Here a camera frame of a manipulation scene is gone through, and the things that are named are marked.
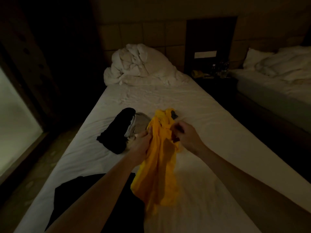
headboard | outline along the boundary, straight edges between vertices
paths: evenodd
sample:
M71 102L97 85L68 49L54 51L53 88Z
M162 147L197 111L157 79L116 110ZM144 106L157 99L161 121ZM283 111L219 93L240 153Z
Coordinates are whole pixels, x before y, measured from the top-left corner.
M301 44L311 23L311 12L274 12L239 15L231 42L230 68L238 68L249 47L273 51ZM167 56L184 71L186 20L98 25L106 60L128 43L144 43Z

white bed sheet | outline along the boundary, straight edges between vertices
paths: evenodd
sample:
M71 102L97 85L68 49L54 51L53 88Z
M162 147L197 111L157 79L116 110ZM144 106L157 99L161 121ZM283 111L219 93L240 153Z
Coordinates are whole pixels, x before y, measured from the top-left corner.
M106 173L122 158L96 137L126 107L151 117L156 109L175 108L179 119L192 124L213 151L311 211L311 185L192 80L180 87L111 85L15 232L43 232L57 186L78 176ZM175 174L180 187L177 205L159 208L158 215L145 222L145 232L260 232L211 169L185 149L177 154Z
M240 93L311 134L311 84L289 84L257 71L231 70Z

yellow shirt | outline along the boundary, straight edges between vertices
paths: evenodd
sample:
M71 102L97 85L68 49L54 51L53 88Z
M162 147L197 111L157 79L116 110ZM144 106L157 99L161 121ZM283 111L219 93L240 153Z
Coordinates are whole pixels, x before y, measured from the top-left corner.
M148 128L152 127L153 138L147 150L147 158L140 165L131 184L134 195L145 203L146 217L156 214L158 205L175 204L178 195L173 172L179 142L172 142L172 110L157 110L150 121Z

hand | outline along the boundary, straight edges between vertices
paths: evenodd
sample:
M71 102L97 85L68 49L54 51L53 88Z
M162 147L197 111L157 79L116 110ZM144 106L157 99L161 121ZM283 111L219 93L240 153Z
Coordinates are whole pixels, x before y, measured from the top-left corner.
M133 168L140 165L146 159L147 149L152 139L152 128L139 133L133 142L130 151L126 154Z
M178 137L181 144L191 153L198 155L200 150L206 148L192 125L179 121L174 123L170 129L172 136Z

floor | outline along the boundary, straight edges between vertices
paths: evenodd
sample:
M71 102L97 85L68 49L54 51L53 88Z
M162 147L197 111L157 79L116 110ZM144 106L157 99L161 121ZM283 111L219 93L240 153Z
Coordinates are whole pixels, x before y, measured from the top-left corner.
M10 198L0 206L1 233L11 233L15 230L81 125L77 124L61 133L34 164Z
M0 68L0 176L41 133L39 124Z

